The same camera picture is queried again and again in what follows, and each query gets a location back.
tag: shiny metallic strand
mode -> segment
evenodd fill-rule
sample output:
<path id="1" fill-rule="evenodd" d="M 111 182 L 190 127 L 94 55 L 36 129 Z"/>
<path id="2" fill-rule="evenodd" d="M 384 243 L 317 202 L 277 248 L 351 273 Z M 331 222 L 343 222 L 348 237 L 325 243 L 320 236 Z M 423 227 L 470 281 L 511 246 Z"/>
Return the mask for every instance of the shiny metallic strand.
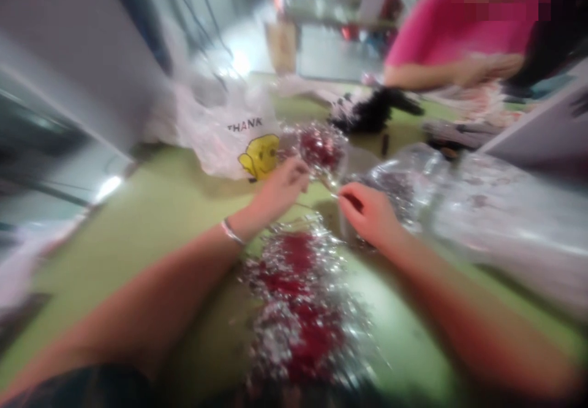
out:
<path id="1" fill-rule="evenodd" d="M 381 355 L 371 336 L 370 315 L 346 283 L 345 260 L 337 255 L 340 242 L 323 227 L 318 215 L 277 224 L 270 231 L 263 239 L 261 256 L 244 260 L 240 276 L 254 296 L 264 302 L 253 324 L 250 388 L 267 380 L 291 381 L 288 370 L 292 352 L 303 347 L 302 332 L 307 323 L 293 309 L 307 307 L 318 314 L 312 324 L 332 328 L 326 332 L 337 335 L 333 338 L 333 348 L 305 377 L 351 389 L 373 380 L 368 358 Z M 301 270 L 288 263 L 292 254 L 284 249 L 283 242 L 292 235 L 304 235 L 302 238 L 313 257 L 310 268 Z M 268 287 L 267 275 L 275 274 L 301 288 L 290 293 Z"/>
<path id="2" fill-rule="evenodd" d="M 297 156 L 311 168 L 312 179 L 327 186 L 338 186 L 347 165 L 349 141 L 337 128 L 318 121 L 285 126 L 280 137 L 278 156 L 282 160 Z"/>

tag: sleeve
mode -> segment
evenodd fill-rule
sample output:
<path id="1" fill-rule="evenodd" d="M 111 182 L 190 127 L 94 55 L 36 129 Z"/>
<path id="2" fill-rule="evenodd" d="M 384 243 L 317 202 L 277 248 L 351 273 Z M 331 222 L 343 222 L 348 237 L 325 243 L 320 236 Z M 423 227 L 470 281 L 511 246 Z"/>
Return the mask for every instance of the sleeve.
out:
<path id="1" fill-rule="evenodd" d="M 440 23 L 439 12 L 450 0 L 419 0 L 406 19 L 386 58 L 387 66 L 422 63 Z"/>

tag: pink shirt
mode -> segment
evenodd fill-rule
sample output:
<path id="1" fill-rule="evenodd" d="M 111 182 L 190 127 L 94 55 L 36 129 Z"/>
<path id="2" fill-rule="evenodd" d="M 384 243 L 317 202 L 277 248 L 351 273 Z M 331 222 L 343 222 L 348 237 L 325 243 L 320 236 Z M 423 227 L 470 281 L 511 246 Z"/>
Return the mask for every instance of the pink shirt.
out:
<path id="1" fill-rule="evenodd" d="M 402 26 L 386 65 L 442 65 L 472 53 L 524 53 L 537 20 L 528 8 L 532 6 L 525 2 L 420 0 Z"/>

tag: dark clothing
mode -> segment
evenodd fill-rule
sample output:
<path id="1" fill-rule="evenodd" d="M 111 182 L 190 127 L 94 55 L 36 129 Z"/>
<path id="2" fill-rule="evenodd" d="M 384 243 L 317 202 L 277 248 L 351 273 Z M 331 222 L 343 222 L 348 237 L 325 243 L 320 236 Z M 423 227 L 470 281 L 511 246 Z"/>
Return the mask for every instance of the dark clothing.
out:
<path id="1" fill-rule="evenodd" d="M 149 380 L 129 366 L 98 365 L 53 377 L 2 408 L 150 408 Z"/>
<path id="2" fill-rule="evenodd" d="M 67 372 L 37 385 L 8 401 L 0 408 L 155 408 L 155 392 L 149 380 L 130 366 L 95 365 Z M 497 395 L 472 394 L 459 406 L 521 408 L 575 408 L 588 406 L 576 402 L 532 402 Z M 326 385 L 293 387 L 268 383 L 255 391 L 244 386 L 226 391 L 198 405 L 200 408 L 301 407 L 301 408 L 404 408 L 435 407 L 435 400 L 411 394 L 401 398 L 384 397 L 371 384 L 356 390 Z"/>

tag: tinsel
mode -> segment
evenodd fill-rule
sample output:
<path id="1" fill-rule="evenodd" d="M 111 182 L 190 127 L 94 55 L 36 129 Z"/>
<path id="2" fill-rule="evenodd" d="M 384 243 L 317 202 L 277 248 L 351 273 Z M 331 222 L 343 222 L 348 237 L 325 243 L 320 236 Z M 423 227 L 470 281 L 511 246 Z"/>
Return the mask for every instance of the tinsel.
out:
<path id="1" fill-rule="evenodd" d="M 318 216 L 275 225 L 241 280 L 263 301 L 254 324 L 249 383 L 328 383 L 355 388 L 371 379 L 373 347 L 364 306 L 345 281 L 345 261 Z"/>
<path id="2" fill-rule="evenodd" d="M 341 131 L 325 123 L 286 126 L 280 137 L 279 157 L 298 156 L 314 179 L 338 179 L 347 162 L 349 142 Z"/>

